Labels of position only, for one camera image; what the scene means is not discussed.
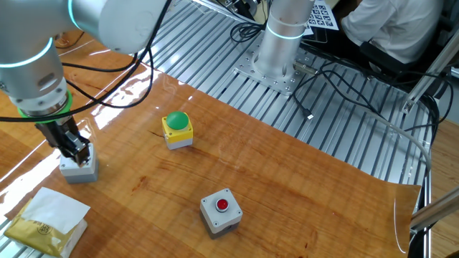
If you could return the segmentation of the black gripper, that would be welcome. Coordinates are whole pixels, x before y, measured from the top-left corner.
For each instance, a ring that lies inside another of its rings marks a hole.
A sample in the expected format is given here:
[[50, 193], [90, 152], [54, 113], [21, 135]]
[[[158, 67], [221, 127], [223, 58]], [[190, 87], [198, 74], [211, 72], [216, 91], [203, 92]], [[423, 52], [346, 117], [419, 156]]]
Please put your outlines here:
[[75, 119], [70, 116], [48, 123], [36, 123], [38, 129], [53, 148], [59, 148], [61, 154], [81, 166], [90, 157], [87, 138], [78, 133]]

